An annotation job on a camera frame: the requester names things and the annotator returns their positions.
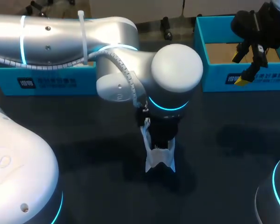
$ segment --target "blue led ring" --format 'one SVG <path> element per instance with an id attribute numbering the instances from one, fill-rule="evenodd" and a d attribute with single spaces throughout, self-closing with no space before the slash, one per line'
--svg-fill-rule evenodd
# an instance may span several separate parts
<path id="1" fill-rule="evenodd" d="M 280 163 L 280 161 L 277 163 L 277 165 L 275 166 L 275 169 L 273 171 L 273 189 L 274 189 L 274 193 L 275 193 L 276 199 L 277 199 L 277 201 L 278 201 L 278 203 L 280 205 L 280 198 L 279 198 L 279 196 L 277 194 L 277 190 L 276 190 L 276 186 L 275 186 L 275 173 L 276 173 L 276 169 L 277 169 L 277 166 L 278 166 L 279 163 Z"/>
<path id="2" fill-rule="evenodd" d="M 158 107 L 158 108 L 160 108 L 160 109 L 162 109 L 162 110 L 165 110 L 165 111 L 177 111 L 177 110 L 182 109 L 183 107 L 185 107 L 185 106 L 188 104 L 188 102 L 187 102 L 187 103 L 185 103 L 184 105 L 182 105 L 182 106 L 180 106 L 180 107 L 169 109 L 169 108 L 165 108 L 165 107 L 162 107 L 162 106 L 157 105 L 150 97 L 148 97 L 148 98 L 149 98 L 149 100 L 150 100 L 156 107 Z"/>
<path id="3" fill-rule="evenodd" d="M 56 220 L 57 220 L 57 218 L 58 218 L 58 216 L 60 214 L 60 211 L 61 211 L 62 203 L 63 203 L 63 192 L 62 192 L 62 196 L 61 196 L 61 202 L 60 202 L 59 210 L 58 210 L 58 212 L 57 212 L 57 214 L 56 214 L 56 216 L 55 216 L 55 218 L 54 218 L 54 220 L 52 221 L 51 224 L 54 224 L 56 222 Z"/>

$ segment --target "cardboard box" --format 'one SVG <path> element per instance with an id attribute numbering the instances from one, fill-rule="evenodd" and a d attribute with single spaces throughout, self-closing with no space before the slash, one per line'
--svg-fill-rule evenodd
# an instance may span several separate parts
<path id="1" fill-rule="evenodd" d="M 252 62 L 252 50 L 241 63 L 233 63 L 236 45 L 243 39 L 231 30 L 233 16 L 198 17 L 194 49 L 203 62 L 202 87 L 205 92 L 280 90 L 280 48 L 269 49 L 268 68 L 261 68 L 253 83 L 236 86 L 235 81 Z"/>

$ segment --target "black cable connector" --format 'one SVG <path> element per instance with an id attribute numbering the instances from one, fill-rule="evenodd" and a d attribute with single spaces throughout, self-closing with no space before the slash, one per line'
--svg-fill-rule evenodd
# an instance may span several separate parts
<path id="1" fill-rule="evenodd" d="M 168 17 L 164 17 L 161 20 L 161 31 L 163 32 L 164 39 L 171 41 L 173 36 L 172 33 L 169 31 L 169 29 L 170 29 L 169 19 Z"/>

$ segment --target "yellow gripper tip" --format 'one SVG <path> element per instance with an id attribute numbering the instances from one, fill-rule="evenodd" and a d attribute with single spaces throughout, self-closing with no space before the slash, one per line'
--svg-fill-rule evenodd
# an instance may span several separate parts
<path id="1" fill-rule="evenodd" d="M 248 83 L 250 83 L 250 82 L 243 80 L 242 77 L 240 76 L 234 84 L 237 86 L 244 86 L 244 85 L 247 85 Z"/>

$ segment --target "zip tie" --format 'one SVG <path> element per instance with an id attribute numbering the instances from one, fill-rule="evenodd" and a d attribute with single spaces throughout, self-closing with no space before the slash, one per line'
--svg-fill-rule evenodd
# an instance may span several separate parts
<path id="1" fill-rule="evenodd" d="M 81 25 L 81 32 L 82 32 L 82 43 L 83 43 L 83 64 L 87 65 L 88 63 L 88 54 L 87 54 L 87 39 L 86 39 L 86 31 L 85 31 L 85 25 L 84 25 L 84 11 L 79 10 L 78 16 L 80 20 Z"/>

